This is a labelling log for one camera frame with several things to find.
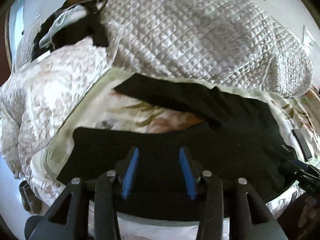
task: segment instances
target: black garment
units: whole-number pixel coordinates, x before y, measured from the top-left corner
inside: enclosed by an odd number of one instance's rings
[[[277,168],[286,159],[294,159],[295,151],[284,143],[267,104],[221,92],[217,87],[209,90],[199,84],[159,81],[137,74],[115,90],[154,105],[194,113],[208,123],[164,134],[78,128],[73,134],[75,147],[58,176],[64,184],[74,177],[98,177],[124,159],[131,146],[137,146],[141,161],[147,163],[139,166],[141,173],[133,193],[186,192],[176,165],[179,149],[187,146],[192,158],[206,170],[226,180],[246,178],[265,202],[290,186],[285,185]],[[164,171],[160,163],[165,162]],[[116,203],[116,208],[151,219],[191,221],[198,219],[198,205],[176,195],[150,198],[140,194]]]
[[[48,49],[52,52],[55,49],[59,49],[65,45],[76,44],[78,41],[87,36],[92,37],[93,44],[95,46],[107,47],[109,45],[108,39],[106,32],[100,23],[100,12],[97,10],[96,3],[97,1],[95,0],[79,3],[89,11],[89,14],[86,17],[78,20],[76,23],[68,25],[58,31],[52,37],[52,43],[54,44],[54,47],[52,44],[50,44],[49,47],[40,49],[40,40],[48,33],[53,22],[58,18],[65,8],[61,7],[54,12],[41,25],[41,29],[33,41],[34,47],[31,54],[32,60],[35,60],[37,57],[41,56]]]

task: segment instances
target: floor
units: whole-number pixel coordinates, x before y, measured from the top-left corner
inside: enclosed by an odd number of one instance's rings
[[[26,0],[23,8],[24,27],[30,25],[33,19],[41,14],[49,16],[59,8],[65,0]],[[320,44],[320,30],[300,0],[252,0],[262,6],[274,18],[289,28],[298,39],[302,40],[305,25],[316,42]],[[320,87],[320,59],[315,65],[316,84]],[[24,240],[24,224],[32,214],[26,212],[21,203],[18,191],[19,180],[15,180],[4,160],[0,158],[0,214],[10,230],[19,240]],[[42,214],[48,206],[43,204]]]

